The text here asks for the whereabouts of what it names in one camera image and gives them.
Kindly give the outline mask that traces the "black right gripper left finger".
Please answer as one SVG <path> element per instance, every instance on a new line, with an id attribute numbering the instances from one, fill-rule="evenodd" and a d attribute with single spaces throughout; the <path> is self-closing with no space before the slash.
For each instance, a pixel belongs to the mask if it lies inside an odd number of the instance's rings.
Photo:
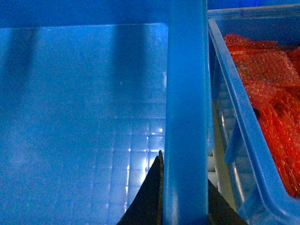
<path id="1" fill-rule="evenodd" d="M 133 202 L 119 225 L 161 225 L 163 213 L 164 160 L 158 152 Z"/>

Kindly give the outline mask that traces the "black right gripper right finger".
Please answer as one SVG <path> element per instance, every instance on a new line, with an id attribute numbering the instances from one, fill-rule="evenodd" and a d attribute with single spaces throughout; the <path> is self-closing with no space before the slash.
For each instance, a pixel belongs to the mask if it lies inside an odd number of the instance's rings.
<path id="1" fill-rule="evenodd" d="M 234 211 L 210 180 L 208 180 L 208 200 L 209 225 L 247 225 L 247 222 Z"/>

